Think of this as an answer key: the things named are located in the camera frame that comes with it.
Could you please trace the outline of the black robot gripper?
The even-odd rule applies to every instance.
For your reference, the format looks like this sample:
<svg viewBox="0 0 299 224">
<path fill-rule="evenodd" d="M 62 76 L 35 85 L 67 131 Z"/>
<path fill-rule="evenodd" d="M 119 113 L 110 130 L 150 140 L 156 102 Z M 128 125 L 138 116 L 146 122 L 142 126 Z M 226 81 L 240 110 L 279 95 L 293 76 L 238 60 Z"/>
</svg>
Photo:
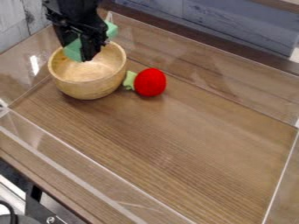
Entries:
<svg viewBox="0 0 299 224">
<path fill-rule="evenodd" d="M 98 13 L 100 3 L 102 0 L 42 0 L 60 45 L 66 47 L 80 39 L 83 61 L 91 61 L 107 44 L 108 26 Z"/>
</svg>

